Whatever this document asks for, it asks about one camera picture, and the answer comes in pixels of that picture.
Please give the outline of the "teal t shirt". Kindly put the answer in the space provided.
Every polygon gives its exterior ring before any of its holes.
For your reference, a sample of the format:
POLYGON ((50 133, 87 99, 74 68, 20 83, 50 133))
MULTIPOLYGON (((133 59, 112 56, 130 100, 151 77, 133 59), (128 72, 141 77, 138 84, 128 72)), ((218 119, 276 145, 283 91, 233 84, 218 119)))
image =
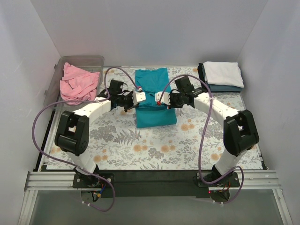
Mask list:
POLYGON ((136 126, 138 128, 150 128, 157 126, 174 125, 177 123, 174 109, 168 109, 166 105, 158 105, 155 94, 171 88, 167 68, 156 70, 136 70, 135 83, 145 92, 146 100, 136 108, 136 126))

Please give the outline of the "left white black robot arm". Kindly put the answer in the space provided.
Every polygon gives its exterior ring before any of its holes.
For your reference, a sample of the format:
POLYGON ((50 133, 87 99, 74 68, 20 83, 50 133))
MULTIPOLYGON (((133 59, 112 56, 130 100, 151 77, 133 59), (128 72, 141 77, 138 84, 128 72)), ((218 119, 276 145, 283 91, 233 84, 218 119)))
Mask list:
POLYGON ((100 176, 95 173, 97 165, 87 151, 90 125, 116 107, 128 111, 146 100, 141 88, 128 91, 123 90, 123 86, 124 82, 111 80, 108 90, 101 91, 95 98, 95 103, 72 112, 64 111, 60 117, 54 143, 72 159, 75 172, 91 188, 99 184, 100 176))

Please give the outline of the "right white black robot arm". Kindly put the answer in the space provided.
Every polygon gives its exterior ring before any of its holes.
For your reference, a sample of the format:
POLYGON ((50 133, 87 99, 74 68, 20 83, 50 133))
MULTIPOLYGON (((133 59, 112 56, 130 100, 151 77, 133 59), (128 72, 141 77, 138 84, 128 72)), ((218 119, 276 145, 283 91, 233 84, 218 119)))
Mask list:
POLYGON ((178 75, 172 79, 176 85, 176 93, 169 93, 169 107, 182 108, 188 105, 207 114, 202 131, 205 136, 210 119, 217 121, 223 127, 223 143, 225 150, 220 159, 213 165, 211 173, 203 176, 199 173, 201 182, 205 185, 223 186, 229 181, 229 175, 238 168, 238 162, 259 142, 259 135, 254 117, 249 110, 239 111, 215 99, 204 81, 202 87, 195 88, 191 75, 178 75))

